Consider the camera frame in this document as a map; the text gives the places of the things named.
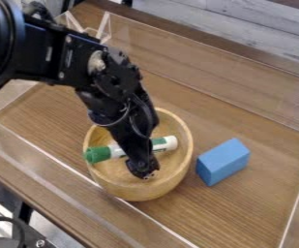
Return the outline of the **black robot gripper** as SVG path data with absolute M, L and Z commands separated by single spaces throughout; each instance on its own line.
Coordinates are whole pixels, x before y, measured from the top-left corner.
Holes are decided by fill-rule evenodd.
M 139 67 L 121 52 L 96 50 L 87 63 L 88 81 L 75 88 L 93 123 L 107 128 L 128 160 L 127 169 L 140 179 L 159 170 L 151 133 L 159 123 Z

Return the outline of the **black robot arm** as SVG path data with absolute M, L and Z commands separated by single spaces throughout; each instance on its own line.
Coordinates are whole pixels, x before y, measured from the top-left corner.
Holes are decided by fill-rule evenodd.
M 71 87 L 128 156 L 132 175 L 145 179 L 159 170 L 149 140 L 159 118 L 139 67 L 123 51 L 57 24 L 36 1 L 21 8 L 0 0 L 0 89 L 13 79 Z

